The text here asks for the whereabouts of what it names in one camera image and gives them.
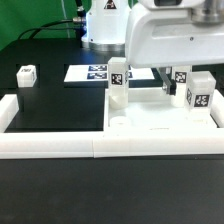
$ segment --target white tray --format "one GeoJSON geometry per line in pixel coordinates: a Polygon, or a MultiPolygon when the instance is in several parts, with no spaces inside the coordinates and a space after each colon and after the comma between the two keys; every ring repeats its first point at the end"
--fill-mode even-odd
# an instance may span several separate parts
{"type": "Polygon", "coordinates": [[[207,122],[193,122],[187,119],[184,108],[171,105],[171,98],[161,88],[129,89],[128,107],[121,110],[109,106],[109,92],[105,94],[104,130],[154,130],[154,129],[186,129],[186,128],[217,128],[210,117],[207,122]],[[120,118],[115,125],[111,119],[120,118]]]}

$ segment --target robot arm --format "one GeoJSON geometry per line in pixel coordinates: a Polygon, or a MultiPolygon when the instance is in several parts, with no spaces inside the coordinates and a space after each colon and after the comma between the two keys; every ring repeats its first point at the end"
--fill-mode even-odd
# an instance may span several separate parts
{"type": "Polygon", "coordinates": [[[160,1],[139,0],[130,13],[125,54],[133,67],[224,62],[223,0],[160,1]]]}

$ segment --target black square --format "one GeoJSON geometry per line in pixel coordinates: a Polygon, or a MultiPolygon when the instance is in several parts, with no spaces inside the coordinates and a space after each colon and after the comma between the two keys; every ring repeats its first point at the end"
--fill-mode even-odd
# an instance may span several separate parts
{"type": "Polygon", "coordinates": [[[130,72],[130,71],[128,72],[128,78],[129,79],[132,79],[133,78],[132,72],[130,72]]]}
{"type": "Polygon", "coordinates": [[[107,79],[107,73],[88,73],[87,79],[107,79]]]}
{"type": "Polygon", "coordinates": [[[123,84],[122,74],[111,74],[111,83],[113,85],[122,86],[123,84]]]}
{"type": "Polygon", "coordinates": [[[106,72],[107,65],[90,65],[89,72],[106,72]]]}
{"type": "Polygon", "coordinates": [[[207,107],[210,95],[196,95],[194,107],[207,107]]]}
{"type": "Polygon", "coordinates": [[[186,83],[187,72],[175,72],[175,81],[177,83],[186,83]]]}

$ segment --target cable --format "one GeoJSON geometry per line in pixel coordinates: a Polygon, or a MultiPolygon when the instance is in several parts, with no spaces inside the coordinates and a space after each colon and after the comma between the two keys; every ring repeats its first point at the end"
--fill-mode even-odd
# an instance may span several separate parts
{"type": "Polygon", "coordinates": [[[74,30],[74,28],[49,28],[49,27],[32,28],[32,29],[28,29],[28,30],[22,32],[19,35],[18,40],[20,40],[24,34],[30,32],[30,31],[35,31],[35,30],[38,30],[38,32],[40,32],[41,30],[74,30]]]}
{"type": "Polygon", "coordinates": [[[82,6],[82,0],[75,0],[77,7],[82,6]]]}
{"type": "MultiPolygon", "coordinates": [[[[64,19],[67,19],[64,0],[61,0],[61,7],[62,7],[63,14],[64,14],[64,19]]],[[[67,35],[68,35],[68,38],[70,38],[69,30],[67,30],[67,35]]]]}
{"type": "Polygon", "coordinates": [[[29,39],[33,39],[41,31],[41,28],[43,28],[43,27],[55,26],[55,25],[59,25],[59,24],[63,24],[63,23],[73,23],[73,20],[66,19],[66,20],[59,20],[59,21],[55,21],[55,22],[51,22],[51,23],[46,23],[43,26],[41,26],[39,29],[35,29],[35,31],[30,35],[29,39]]]}

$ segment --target black cable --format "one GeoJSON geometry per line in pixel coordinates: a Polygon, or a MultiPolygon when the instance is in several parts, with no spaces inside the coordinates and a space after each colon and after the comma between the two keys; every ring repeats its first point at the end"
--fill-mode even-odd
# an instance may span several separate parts
{"type": "Polygon", "coordinates": [[[82,6],[82,0],[75,0],[77,7],[82,6]]]}
{"type": "Polygon", "coordinates": [[[49,27],[32,28],[32,29],[28,29],[28,30],[22,32],[19,35],[18,40],[20,40],[24,34],[30,32],[30,31],[34,31],[34,30],[39,30],[39,31],[41,31],[41,30],[74,30],[74,28],[49,28],[49,27]]]}
{"type": "Polygon", "coordinates": [[[42,29],[42,27],[49,27],[49,26],[55,26],[63,23],[73,23],[72,19],[65,19],[65,20],[59,20],[51,23],[46,23],[43,26],[41,26],[39,29],[36,29],[29,37],[29,39],[33,39],[42,29]]]}

